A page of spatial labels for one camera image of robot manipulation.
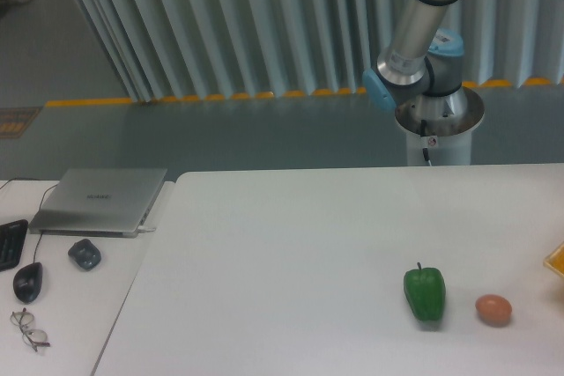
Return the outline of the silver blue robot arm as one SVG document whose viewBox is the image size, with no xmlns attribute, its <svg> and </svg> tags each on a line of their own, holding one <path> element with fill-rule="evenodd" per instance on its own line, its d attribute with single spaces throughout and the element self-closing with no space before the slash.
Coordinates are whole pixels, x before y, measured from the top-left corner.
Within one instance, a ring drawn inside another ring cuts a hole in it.
<svg viewBox="0 0 564 376">
<path fill-rule="evenodd" d="M 448 7 L 457 0 L 408 0 L 390 45 L 363 72 L 369 98 L 393 110 L 429 90 L 426 55 Z"/>
</svg>

